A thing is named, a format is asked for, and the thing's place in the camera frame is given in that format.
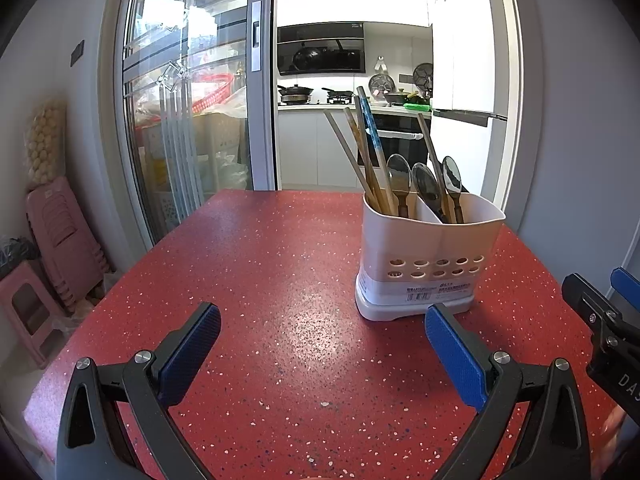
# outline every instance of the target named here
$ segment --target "red table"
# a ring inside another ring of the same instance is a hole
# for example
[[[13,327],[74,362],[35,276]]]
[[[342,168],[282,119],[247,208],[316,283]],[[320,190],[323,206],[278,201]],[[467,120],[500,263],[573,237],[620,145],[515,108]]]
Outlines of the red table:
[[[430,478],[474,410],[450,384],[422,316],[359,316],[361,215],[356,194],[216,195],[118,282],[47,369],[24,412],[43,448],[55,455],[78,358],[108,364],[153,349],[209,300],[222,311],[222,334],[170,413],[216,478]],[[476,298],[460,323],[520,362],[569,359],[590,435],[598,431],[613,404],[584,372],[589,331],[507,228]],[[124,419],[143,465],[161,478],[132,415]]]

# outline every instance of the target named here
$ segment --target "pink stool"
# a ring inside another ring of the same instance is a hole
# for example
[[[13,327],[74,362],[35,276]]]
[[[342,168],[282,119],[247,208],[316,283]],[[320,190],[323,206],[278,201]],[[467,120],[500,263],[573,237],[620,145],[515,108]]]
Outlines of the pink stool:
[[[34,329],[33,335],[14,307],[14,296],[23,285],[29,285],[44,307],[49,311],[47,319],[45,319],[39,327]],[[46,368],[47,358],[40,350],[40,347],[53,331],[51,324],[52,316],[66,317],[66,313],[59,304],[56,303],[56,300],[51,297],[49,291],[28,261],[20,263],[7,277],[0,281],[0,303],[2,303],[4,312],[13,325],[15,333],[17,333],[25,348],[29,351],[33,360],[36,361],[38,368]]]

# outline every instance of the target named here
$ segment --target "white plastic utensil holder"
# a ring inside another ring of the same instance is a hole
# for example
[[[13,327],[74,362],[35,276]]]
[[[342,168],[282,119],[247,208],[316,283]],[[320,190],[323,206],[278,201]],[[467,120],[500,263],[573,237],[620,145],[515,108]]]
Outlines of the white plastic utensil holder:
[[[355,285],[360,314],[373,321],[393,320],[424,314],[433,303],[444,303],[454,314],[468,310],[504,213],[471,193],[460,196],[464,224],[441,223],[415,193],[407,197],[410,218],[382,215],[363,202]]]

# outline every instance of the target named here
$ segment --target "kitchen counter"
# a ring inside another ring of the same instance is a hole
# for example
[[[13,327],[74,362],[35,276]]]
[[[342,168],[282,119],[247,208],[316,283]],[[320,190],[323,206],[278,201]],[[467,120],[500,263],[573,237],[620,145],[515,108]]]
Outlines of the kitchen counter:
[[[79,358],[125,361],[212,301],[222,332],[170,410],[212,475],[431,478],[475,410],[431,349],[423,316],[370,322],[358,314],[361,222],[358,194],[217,194],[124,275],[49,365],[24,412],[37,441],[55,455]],[[457,319],[519,362],[568,359],[590,434],[600,430],[613,403],[584,370],[590,330],[508,228],[475,303]],[[525,411],[514,411],[509,437]],[[146,472],[162,478],[126,408],[123,418]],[[487,478],[501,471],[511,447],[505,438]]]
[[[328,104],[308,104],[308,105],[280,105],[278,104],[278,113],[290,112],[297,110],[302,111],[315,111],[324,112],[325,110],[343,110],[344,107],[349,107],[351,110],[355,110],[354,105],[328,105]],[[375,114],[388,114],[388,115],[404,115],[417,117],[419,113],[422,113],[425,117],[431,117],[431,112],[418,112],[416,110],[407,110],[401,106],[376,106],[371,105],[371,111]]]

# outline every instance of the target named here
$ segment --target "silver bolt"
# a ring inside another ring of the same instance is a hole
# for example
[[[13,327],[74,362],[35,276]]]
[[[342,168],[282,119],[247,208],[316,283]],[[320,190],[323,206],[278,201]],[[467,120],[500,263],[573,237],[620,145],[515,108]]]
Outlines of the silver bolt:
[[[151,352],[149,350],[141,350],[133,358],[138,364],[146,363],[149,359],[151,359]]]
[[[511,356],[507,352],[499,351],[494,354],[494,360],[501,365],[505,365],[511,361]]]
[[[78,359],[78,361],[76,361],[76,368],[78,370],[84,370],[90,364],[91,364],[91,359],[89,359],[88,357],[81,357],[80,359]]]
[[[558,359],[556,359],[556,368],[558,370],[562,370],[563,372],[567,371],[569,369],[569,361],[559,357]]]

